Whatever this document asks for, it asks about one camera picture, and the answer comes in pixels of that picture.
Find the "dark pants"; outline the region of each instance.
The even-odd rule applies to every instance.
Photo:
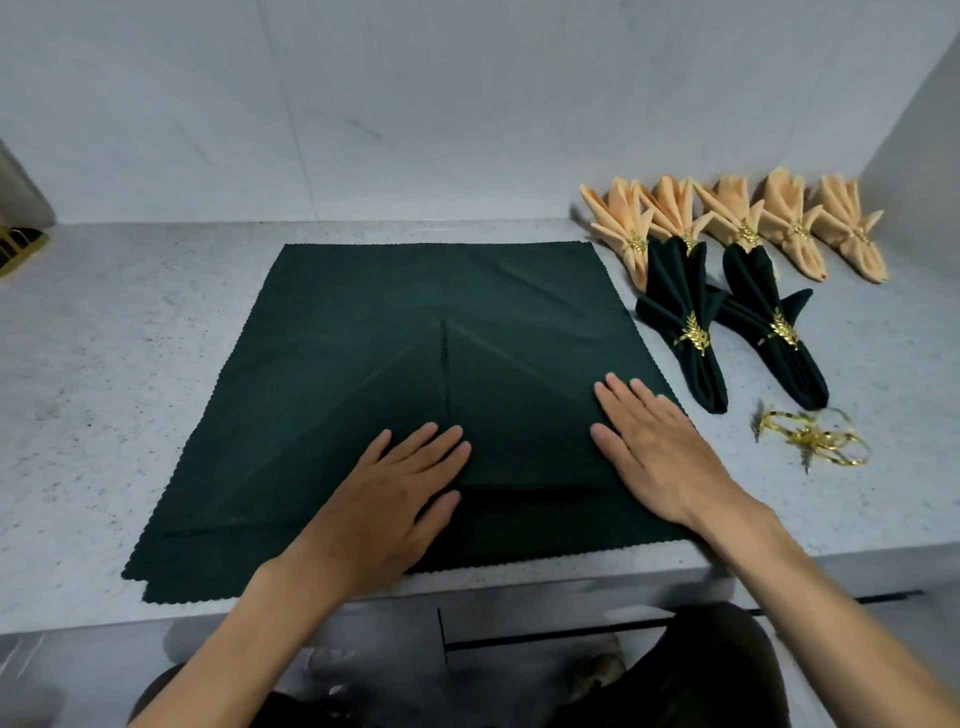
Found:
[[[180,671],[140,696],[131,720]],[[271,692],[252,726],[353,726],[321,704]],[[763,628],[732,604],[684,608],[612,685],[564,705],[547,728],[789,728],[780,666]]]

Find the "gold metal object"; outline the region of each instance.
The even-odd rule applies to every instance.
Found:
[[[630,236],[630,240],[627,241],[627,244],[634,249],[634,253],[637,255],[644,255],[647,252],[647,239],[641,237],[636,232]]]
[[[736,229],[736,239],[737,242],[740,240],[745,242],[747,244],[747,250],[750,250],[760,242],[760,236],[756,234],[756,231],[751,230],[746,220],[743,220],[740,223],[740,227]]]
[[[790,323],[783,315],[783,311],[781,311],[779,308],[774,309],[774,320],[770,324],[770,328],[773,329],[773,332],[768,333],[766,336],[756,342],[757,346],[762,346],[774,336],[779,336],[794,349],[800,348],[800,336],[797,335],[797,330],[790,326]]]
[[[847,426],[846,431],[824,430],[817,424],[824,412],[836,412]],[[799,423],[795,428],[782,425],[777,420],[790,420]],[[853,429],[853,420],[843,410],[836,407],[827,407],[815,414],[793,414],[779,410],[765,410],[756,422],[756,438],[759,441],[763,430],[769,429],[786,438],[787,442],[796,445],[803,452],[804,468],[809,472],[810,463],[814,457],[827,460],[834,465],[856,468],[865,465],[872,453],[867,445]],[[849,445],[854,444],[862,449],[859,457],[852,457],[845,452]]]
[[[686,317],[684,333],[681,334],[675,342],[673,342],[673,345],[676,347],[684,340],[693,344],[694,348],[700,352],[701,356],[707,355],[707,347],[710,345],[710,335],[700,328],[700,325],[697,323],[697,315],[693,311],[690,311],[689,315]]]
[[[14,235],[18,235],[21,242],[16,242],[16,240],[13,239]],[[10,251],[8,253],[9,260],[0,266],[0,278],[19,268],[28,257],[42,248],[49,239],[49,235],[43,233],[34,242],[30,242],[27,236],[23,234],[23,231],[17,228],[4,228],[0,225],[0,243],[5,244],[3,245],[5,251]]]
[[[864,245],[875,245],[876,243],[867,236],[867,232],[863,228],[854,228],[853,237],[859,240]]]
[[[684,234],[681,235],[681,239],[686,243],[686,254],[690,255],[693,253],[693,249],[697,247],[697,243],[700,242],[693,236],[693,228],[687,228],[684,231]]]
[[[810,239],[810,231],[807,230],[803,225],[798,225],[794,223],[790,226],[790,232],[787,233],[789,237],[800,237],[803,240]]]

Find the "marble countertop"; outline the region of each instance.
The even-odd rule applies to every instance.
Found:
[[[215,614],[230,601],[145,604],[120,578],[253,301],[287,243],[514,243],[583,239],[569,220],[60,227],[0,281],[0,634]],[[720,277],[721,248],[708,269]],[[598,247],[629,308],[615,255]],[[711,330],[730,411],[706,413],[666,344],[639,334],[694,424],[734,477],[815,556],[960,543],[952,456],[960,289],[895,250],[891,282],[860,279],[826,251],[810,283],[779,253],[785,295],[816,288],[798,329],[874,450],[863,468],[815,461],[751,418],[762,400],[796,405],[746,342]],[[502,567],[418,574],[393,594],[701,568],[688,542]]]

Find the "wrist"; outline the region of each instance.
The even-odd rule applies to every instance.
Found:
[[[737,486],[737,493],[713,503],[697,519],[693,530],[735,570],[746,570],[752,560],[803,550],[787,533],[777,514]]]
[[[345,600],[322,575],[304,573],[295,562],[280,556],[256,570],[240,604],[302,642]]]

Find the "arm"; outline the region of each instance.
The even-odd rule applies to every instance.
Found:
[[[469,443],[424,425],[386,455],[384,431],[287,549],[261,566],[223,624],[132,723],[134,728],[239,728],[280,673],[343,602],[393,583],[446,527],[460,494],[437,498]]]
[[[838,725],[960,725],[943,686],[733,482],[677,405],[614,375],[595,392],[616,430],[594,425],[597,446],[641,503],[698,533],[731,566]]]

